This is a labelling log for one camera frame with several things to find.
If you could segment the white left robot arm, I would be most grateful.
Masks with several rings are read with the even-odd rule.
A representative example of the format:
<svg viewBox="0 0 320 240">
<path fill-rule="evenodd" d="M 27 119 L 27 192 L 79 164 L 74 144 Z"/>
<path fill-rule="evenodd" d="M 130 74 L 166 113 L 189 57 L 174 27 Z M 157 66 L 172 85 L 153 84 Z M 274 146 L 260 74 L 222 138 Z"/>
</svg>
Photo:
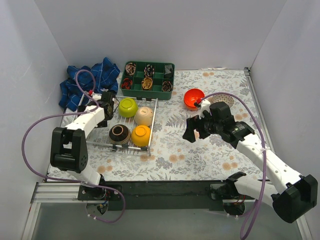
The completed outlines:
<svg viewBox="0 0 320 240">
<path fill-rule="evenodd" d="M 92 184 L 89 194 L 95 200 L 103 199 L 107 191 L 100 183 L 101 175 L 89 164 L 87 137 L 93 129 L 108 126 L 107 121 L 114 116 L 115 100 L 112 92 L 93 95 L 87 105 L 78 107 L 81 114 L 73 122 L 52 132 L 50 164 L 81 182 Z"/>
</svg>

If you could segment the white patterned bowl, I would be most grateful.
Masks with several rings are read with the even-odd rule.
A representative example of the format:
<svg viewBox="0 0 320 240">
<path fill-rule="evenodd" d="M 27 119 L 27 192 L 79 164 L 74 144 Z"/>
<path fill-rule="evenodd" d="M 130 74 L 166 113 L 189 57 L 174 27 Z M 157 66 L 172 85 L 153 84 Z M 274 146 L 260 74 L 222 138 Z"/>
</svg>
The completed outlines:
<svg viewBox="0 0 320 240">
<path fill-rule="evenodd" d="M 231 108 L 234 105 L 234 98 L 230 95 L 221 93 L 221 94 L 214 95 L 212 97 L 212 102 L 213 103 L 224 102 Z"/>
</svg>

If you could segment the orange bowl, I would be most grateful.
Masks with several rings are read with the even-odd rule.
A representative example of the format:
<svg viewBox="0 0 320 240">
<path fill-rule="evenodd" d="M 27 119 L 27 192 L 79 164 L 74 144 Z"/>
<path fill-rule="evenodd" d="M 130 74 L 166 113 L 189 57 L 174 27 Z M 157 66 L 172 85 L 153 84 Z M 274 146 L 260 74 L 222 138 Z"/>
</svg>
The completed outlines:
<svg viewBox="0 0 320 240">
<path fill-rule="evenodd" d="M 194 103 L 205 96 L 205 93 L 199 88 L 191 88 L 189 89 L 183 97 L 184 105 L 187 109 L 191 111 L 197 110 L 197 107 Z"/>
</svg>

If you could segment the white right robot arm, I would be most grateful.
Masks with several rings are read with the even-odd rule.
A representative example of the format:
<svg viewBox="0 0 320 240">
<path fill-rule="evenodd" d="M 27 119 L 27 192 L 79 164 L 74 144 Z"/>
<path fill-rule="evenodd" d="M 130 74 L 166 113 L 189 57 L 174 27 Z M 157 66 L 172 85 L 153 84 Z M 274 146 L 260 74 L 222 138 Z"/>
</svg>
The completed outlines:
<svg viewBox="0 0 320 240">
<path fill-rule="evenodd" d="M 200 114 L 186 120 L 183 139 L 191 143 L 210 135 L 219 135 L 223 141 L 249 158 L 261 171 L 266 172 L 269 184 L 250 179 L 244 172 L 229 176 L 218 189 L 219 195 L 237 199 L 241 195 L 271 206 L 285 222 L 293 223 L 317 205 L 318 181 L 312 176 L 304 176 L 289 167 L 274 152 L 264 147 L 264 140 L 243 121 L 235 121 L 230 107 L 225 102 L 210 103 L 198 99 L 195 104 Z"/>
</svg>

